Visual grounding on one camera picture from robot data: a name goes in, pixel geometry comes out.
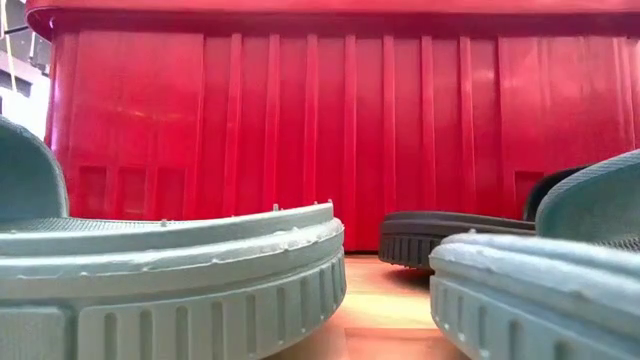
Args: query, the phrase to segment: red wall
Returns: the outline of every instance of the red wall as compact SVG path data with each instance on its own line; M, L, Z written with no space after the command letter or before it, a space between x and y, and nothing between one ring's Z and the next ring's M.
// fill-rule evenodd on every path
M347 250L375 250L385 213L518 218L544 174L640 141L640 45L624 34L226 29L54 33L47 141L73 215L332 199Z

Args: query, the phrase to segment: red plastic surface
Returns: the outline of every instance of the red plastic surface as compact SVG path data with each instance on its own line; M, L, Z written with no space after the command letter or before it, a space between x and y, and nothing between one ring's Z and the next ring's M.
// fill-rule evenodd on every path
M114 16L54 3L31 1L28 19L54 44L47 142L76 216L212 218L332 199L347 250L375 250L385 213L519 218L544 174L640 142L636 14L223 16L192 1L171 9L193 14L156 16L171 3L133 1L146 12ZM496 9L485 12L510 12Z
M151 12L367 14L604 14L640 11L638 0L28 0L28 11L63 9Z

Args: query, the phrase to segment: shoe sole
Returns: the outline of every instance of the shoe sole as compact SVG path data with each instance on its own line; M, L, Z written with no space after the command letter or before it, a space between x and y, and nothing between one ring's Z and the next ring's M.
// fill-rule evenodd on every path
M76 225L43 231L64 222ZM308 336L346 292L331 205L3 226L13 231L0 234L2 359L263 358Z
M381 226L378 258L393 265L430 269L429 254L442 240L469 231L534 235L533 223L445 212L399 212Z
M471 359L640 357L635 255L463 234L435 249L431 264L434 322Z

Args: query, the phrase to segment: black sole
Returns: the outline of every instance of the black sole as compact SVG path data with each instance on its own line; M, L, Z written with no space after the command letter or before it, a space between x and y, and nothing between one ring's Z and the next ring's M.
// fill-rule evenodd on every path
M476 231L534 235L531 222L443 212L402 212L385 218L378 258L393 265L430 269L429 254L449 235Z

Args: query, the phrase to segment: floor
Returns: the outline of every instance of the floor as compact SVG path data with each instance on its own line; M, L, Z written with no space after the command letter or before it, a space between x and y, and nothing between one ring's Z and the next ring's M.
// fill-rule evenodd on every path
M312 336L269 360L466 359L436 328L429 274L380 262L346 259L347 295Z

